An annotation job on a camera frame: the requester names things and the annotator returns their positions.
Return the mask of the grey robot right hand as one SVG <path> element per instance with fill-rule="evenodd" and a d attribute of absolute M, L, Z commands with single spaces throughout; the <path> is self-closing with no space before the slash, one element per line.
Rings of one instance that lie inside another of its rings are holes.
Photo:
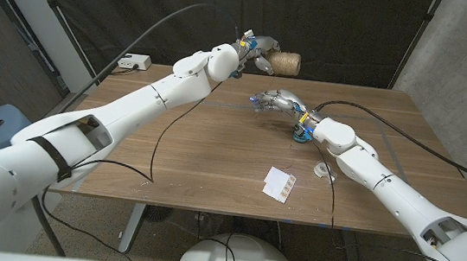
<path fill-rule="evenodd" d="M 268 90 L 249 98 L 255 111 L 284 111 L 296 120 L 301 131 L 313 133 L 319 123 L 313 118 L 311 110 L 295 94 L 287 90 Z"/>

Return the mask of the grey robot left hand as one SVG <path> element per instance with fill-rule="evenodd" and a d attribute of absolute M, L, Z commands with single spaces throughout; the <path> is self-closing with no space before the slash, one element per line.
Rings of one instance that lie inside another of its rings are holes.
<path fill-rule="evenodd" d="M 249 29 L 239 40 L 232 44 L 239 58 L 238 67 L 230 74 L 230 77 L 239 79 L 245 63 L 253 60 L 256 67 L 263 72 L 274 74 L 273 67 L 265 57 L 270 52 L 279 52 L 279 43 L 270 36 L 255 35 Z"/>

